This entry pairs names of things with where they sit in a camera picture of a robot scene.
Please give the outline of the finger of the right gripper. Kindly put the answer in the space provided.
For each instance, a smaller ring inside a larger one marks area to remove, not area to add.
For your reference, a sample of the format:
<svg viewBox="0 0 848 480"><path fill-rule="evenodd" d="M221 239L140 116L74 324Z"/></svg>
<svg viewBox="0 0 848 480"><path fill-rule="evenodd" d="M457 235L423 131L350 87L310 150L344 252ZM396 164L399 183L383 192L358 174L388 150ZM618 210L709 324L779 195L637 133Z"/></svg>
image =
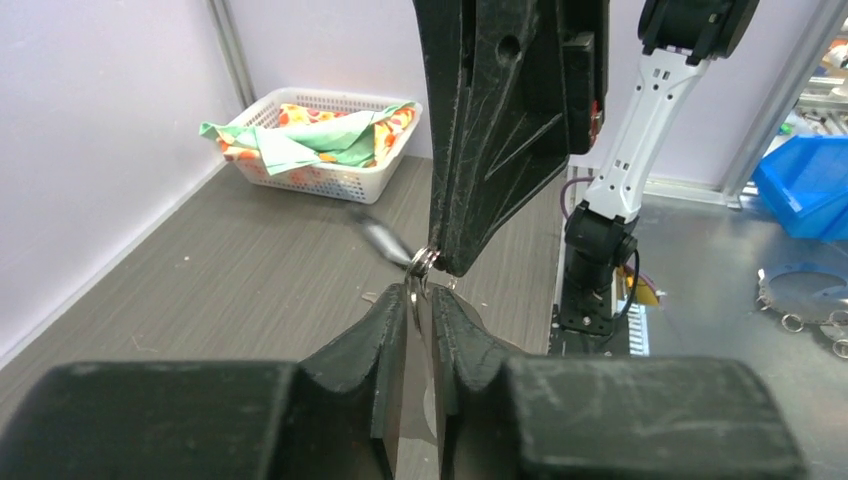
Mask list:
<svg viewBox="0 0 848 480"><path fill-rule="evenodd" d="M455 131L467 99L466 63L474 61L477 3L414 3L425 69L433 171L428 244L446 251Z"/></svg>
<svg viewBox="0 0 848 480"><path fill-rule="evenodd" d="M475 1L474 61L455 131L448 249L465 275L496 231L566 165L559 1Z"/></svg>

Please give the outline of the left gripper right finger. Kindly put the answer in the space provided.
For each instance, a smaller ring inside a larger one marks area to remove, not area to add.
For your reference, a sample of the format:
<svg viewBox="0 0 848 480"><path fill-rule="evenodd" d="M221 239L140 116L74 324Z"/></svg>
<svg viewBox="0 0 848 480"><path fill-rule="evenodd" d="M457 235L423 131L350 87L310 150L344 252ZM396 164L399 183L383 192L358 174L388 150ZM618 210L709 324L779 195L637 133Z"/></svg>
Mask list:
<svg viewBox="0 0 848 480"><path fill-rule="evenodd" d="M777 402L742 362L529 354L430 293L444 479L804 479Z"/></svg>

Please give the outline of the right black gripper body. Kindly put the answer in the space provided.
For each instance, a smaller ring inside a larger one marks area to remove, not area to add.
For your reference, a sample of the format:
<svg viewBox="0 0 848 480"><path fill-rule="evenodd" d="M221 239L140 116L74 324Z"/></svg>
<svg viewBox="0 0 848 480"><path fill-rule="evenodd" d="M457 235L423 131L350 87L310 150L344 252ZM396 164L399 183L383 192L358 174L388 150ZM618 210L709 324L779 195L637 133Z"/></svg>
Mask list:
<svg viewBox="0 0 848 480"><path fill-rule="evenodd" d="M567 147L563 156L584 155L605 119L608 91L609 3L560 1Z"/></svg>

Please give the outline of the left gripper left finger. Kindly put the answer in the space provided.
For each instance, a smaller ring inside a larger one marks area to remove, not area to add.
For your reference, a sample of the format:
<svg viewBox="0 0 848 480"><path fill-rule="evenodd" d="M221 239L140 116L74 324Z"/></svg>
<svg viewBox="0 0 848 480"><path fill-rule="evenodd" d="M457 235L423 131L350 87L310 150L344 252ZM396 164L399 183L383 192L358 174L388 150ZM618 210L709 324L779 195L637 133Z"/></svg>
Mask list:
<svg viewBox="0 0 848 480"><path fill-rule="evenodd" d="M301 361L76 362L1 436L5 479L390 479L406 291Z"/></svg>

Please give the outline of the key with black tag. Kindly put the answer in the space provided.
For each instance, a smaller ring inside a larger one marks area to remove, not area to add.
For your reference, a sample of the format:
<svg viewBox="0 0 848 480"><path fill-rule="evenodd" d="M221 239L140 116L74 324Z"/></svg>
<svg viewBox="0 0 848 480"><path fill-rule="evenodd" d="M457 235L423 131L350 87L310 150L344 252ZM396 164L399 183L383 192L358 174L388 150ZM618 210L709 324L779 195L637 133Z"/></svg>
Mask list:
<svg viewBox="0 0 848 480"><path fill-rule="evenodd" d="M351 209L349 217L365 241L381 258L401 270L409 267L414 252L396 232L363 210Z"/></svg>

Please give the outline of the red handled metal keyring holder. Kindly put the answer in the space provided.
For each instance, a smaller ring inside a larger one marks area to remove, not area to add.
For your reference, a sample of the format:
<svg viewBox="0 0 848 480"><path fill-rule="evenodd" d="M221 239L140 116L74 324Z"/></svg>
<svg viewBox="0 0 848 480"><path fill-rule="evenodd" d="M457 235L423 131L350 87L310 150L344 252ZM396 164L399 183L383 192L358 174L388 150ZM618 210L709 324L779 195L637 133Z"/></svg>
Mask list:
<svg viewBox="0 0 848 480"><path fill-rule="evenodd" d="M442 479L519 479L521 441L510 363L525 356L477 311L428 275L439 254L419 250L405 274L408 315L423 350Z"/></svg>

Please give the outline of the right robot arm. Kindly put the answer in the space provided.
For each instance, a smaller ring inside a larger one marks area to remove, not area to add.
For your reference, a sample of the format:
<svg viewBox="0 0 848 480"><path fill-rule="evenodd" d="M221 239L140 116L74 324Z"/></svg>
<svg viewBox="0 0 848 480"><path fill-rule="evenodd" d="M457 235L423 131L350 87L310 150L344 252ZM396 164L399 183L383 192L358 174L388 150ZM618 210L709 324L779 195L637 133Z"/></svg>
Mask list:
<svg viewBox="0 0 848 480"><path fill-rule="evenodd" d="M686 97L730 56L753 1L648 1L623 125L564 228L563 329L608 337L626 320L614 272L639 261L645 184ZM428 248L465 275L497 230L594 145L609 71L605 1L418 1L433 150Z"/></svg>

